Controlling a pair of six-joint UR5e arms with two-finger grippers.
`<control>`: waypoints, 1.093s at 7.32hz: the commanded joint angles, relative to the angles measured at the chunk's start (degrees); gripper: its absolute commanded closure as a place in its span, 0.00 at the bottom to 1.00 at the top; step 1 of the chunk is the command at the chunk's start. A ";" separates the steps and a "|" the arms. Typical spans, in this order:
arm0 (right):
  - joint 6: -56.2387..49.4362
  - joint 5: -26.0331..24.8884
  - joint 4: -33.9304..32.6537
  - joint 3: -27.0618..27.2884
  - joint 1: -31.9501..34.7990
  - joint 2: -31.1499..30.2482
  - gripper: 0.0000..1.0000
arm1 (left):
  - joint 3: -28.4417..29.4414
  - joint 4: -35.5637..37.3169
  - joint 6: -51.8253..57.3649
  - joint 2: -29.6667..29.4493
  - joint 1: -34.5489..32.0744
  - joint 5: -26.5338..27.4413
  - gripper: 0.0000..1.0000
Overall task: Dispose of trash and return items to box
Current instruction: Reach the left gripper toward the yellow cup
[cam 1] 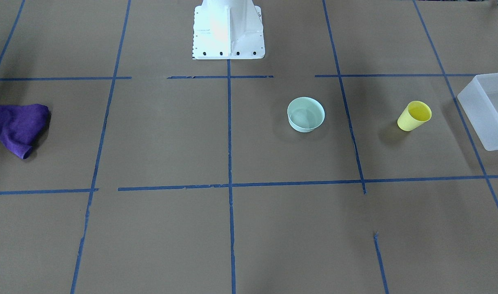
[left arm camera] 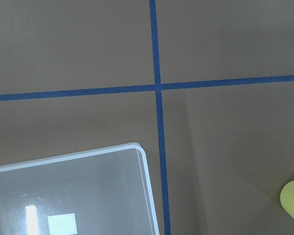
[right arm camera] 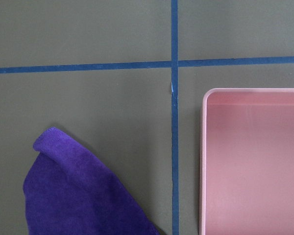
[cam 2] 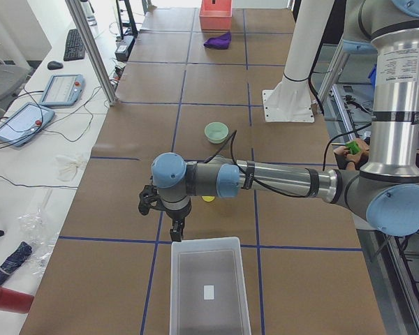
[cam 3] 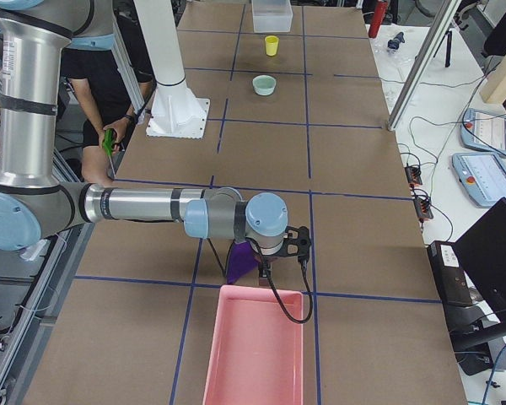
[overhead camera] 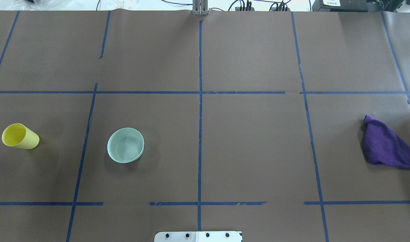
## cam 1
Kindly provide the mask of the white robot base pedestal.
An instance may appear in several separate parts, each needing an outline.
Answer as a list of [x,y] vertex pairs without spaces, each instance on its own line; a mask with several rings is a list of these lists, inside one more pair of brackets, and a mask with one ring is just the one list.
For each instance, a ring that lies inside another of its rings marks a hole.
[[204,0],[193,16],[193,59],[265,57],[262,10],[252,0]]

